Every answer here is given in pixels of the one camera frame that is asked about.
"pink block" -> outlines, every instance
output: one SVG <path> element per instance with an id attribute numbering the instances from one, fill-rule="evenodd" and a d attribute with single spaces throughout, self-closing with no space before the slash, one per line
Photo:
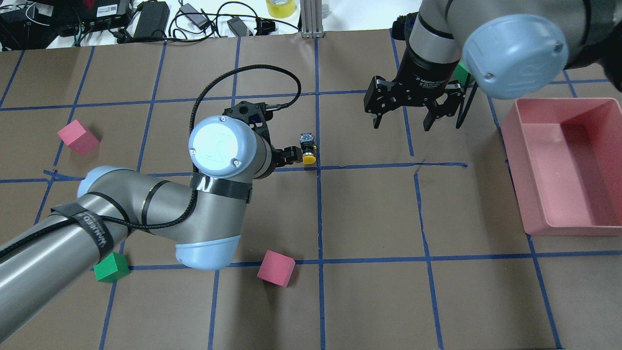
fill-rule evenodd
<path id="1" fill-rule="evenodd" d="M 622 235 L 614 98 L 520 98 L 501 125 L 525 231 Z"/>
<path id="2" fill-rule="evenodd" d="M 100 143 L 95 135 L 77 120 L 62 128 L 58 135 L 67 147 L 76 151 L 80 156 L 89 153 Z"/>
<path id="3" fill-rule="evenodd" d="M 294 265 L 296 265 L 294 259 L 268 250 L 264 261 L 261 262 L 257 277 L 287 288 L 289 278 L 294 271 Z"/>

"blue cap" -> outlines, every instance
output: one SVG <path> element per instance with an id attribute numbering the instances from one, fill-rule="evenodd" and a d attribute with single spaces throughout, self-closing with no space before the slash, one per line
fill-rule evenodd
<path id="1" fill-rule="evenodd" d="M 499 17 L 466 40 L 463 60 L 487 95 L 510 99 L 546 86 L 564 69 L 569 49 L 564 32 L 531 14 Z"/>
<path id="2" fill-rule="evenodd" d="M 211 177 L 231 177 L 251 165 L 257 153 L 255 132 L 243 121 L 227 116 L 211 116 L 190 134 L 190 158 Z"/>
<path id="3" fill-rule="evenodd" d="M 78 198 L 88 193 L 88 190 L 95 183 L 95 181 L 97 181 L 97 179 L 115 170 L 134 171 L 128 168 L 117 168 L 116 166 L 107 166 L 107 165 L 98 166 L 97 168 L 94 168 L 93 170 L 89 171 L 88 174 L 86 174 L 86 177 L 84 178 L 84 180 L 80 181 L 80 185 L 78 186 Z"/>
<path id="4" fill-rule="evenodd" d="M 231 263 L 239 238 L 237 235 L 207 242 L 175 244 L 175 258 L 199 270 L 220 270 Z"/>

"green cube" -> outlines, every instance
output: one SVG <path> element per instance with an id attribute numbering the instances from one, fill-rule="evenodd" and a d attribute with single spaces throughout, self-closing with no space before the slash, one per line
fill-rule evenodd
<path id="1" fill-rule="evenodd" d="M 129 274 L 128 261 L 119 253 L 111 253 L 95 265 L 95 278 L 100 282 L 112 283 Z"/>
<path id="2" fill-rule="evenodd" d="M 453 78 L 457 79 L 463 86 L 467 86 L 473 81 L 473 76 L 469 73 L 463 61 L 460 61 L 456 70 L 453 71 Z"/>

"barcode sticker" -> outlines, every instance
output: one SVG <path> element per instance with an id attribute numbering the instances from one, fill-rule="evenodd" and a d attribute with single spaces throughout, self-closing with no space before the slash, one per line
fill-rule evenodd
<path id="1" fill-rule="evenodd" d="M 117 5 L 97 7 L 97 17 L 110 16 L 116 14 Z"/>

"pink bin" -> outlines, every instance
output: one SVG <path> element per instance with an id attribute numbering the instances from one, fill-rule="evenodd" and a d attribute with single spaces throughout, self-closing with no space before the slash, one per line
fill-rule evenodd
<path id="1" fill-rule="evenodd" d="M 530 235 L 622 235 L 622 110 L 614 98 L 520 98 L 501 125 Z"/>

